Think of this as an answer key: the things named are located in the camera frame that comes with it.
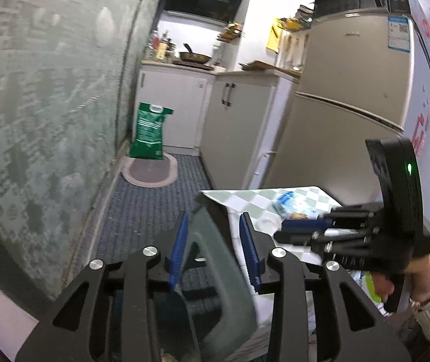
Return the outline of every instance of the yellow cloth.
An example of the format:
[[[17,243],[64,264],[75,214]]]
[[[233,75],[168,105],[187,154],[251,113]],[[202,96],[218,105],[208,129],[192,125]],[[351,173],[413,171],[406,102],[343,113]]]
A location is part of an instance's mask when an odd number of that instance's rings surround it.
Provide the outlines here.
[[[272,25],[270,26],[269,39],[267,40],[267,45],[265,46],[269,50],[277,51],[279,48],[279,43],[282,35],[282,28],[279,27],[279,19],[274,17]]]

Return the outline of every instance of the human hand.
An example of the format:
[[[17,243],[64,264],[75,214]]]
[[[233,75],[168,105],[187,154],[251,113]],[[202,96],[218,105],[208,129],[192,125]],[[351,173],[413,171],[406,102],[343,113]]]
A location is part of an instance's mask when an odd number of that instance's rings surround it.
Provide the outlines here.
[[[411,299],[421,305],[428,303],[430,301],[430,254],[411,261],[405,272],[412,278]],[[371,277],[374,290],[381,298],[385,299],[394,292],[394,284],[386,278],[386,275],[373,272]]]

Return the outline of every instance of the green bag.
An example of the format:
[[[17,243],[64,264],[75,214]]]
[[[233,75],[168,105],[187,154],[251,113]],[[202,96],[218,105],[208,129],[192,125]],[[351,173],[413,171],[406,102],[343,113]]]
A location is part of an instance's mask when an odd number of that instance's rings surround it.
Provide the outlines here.
[[[163,122],[168,114],[173,114],[173,110],[149,103],[140,104],[130,158],[163,159]]]

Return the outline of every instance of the refrigerator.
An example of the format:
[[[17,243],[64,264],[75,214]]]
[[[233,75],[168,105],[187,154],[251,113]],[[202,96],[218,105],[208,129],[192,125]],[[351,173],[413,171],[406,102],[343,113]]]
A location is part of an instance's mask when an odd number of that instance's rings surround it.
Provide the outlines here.
[[[376,199],[365,139],[413,139],[430,114],[430,65],[412,20],[369,12],[314,23],[288,109],[260,187],[318,186],[343,205]]]

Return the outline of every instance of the frying pan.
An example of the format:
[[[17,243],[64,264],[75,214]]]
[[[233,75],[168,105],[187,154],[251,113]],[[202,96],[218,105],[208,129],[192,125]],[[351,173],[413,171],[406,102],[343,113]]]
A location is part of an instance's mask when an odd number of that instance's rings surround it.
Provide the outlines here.
[[[194,62],[196,64],[206,64],[211,59],[211,57],[204,54],[194,53],[188,43],[184,43],[183,46],[187,48],[188,52],[180,52],[180,59],[182,61]]]

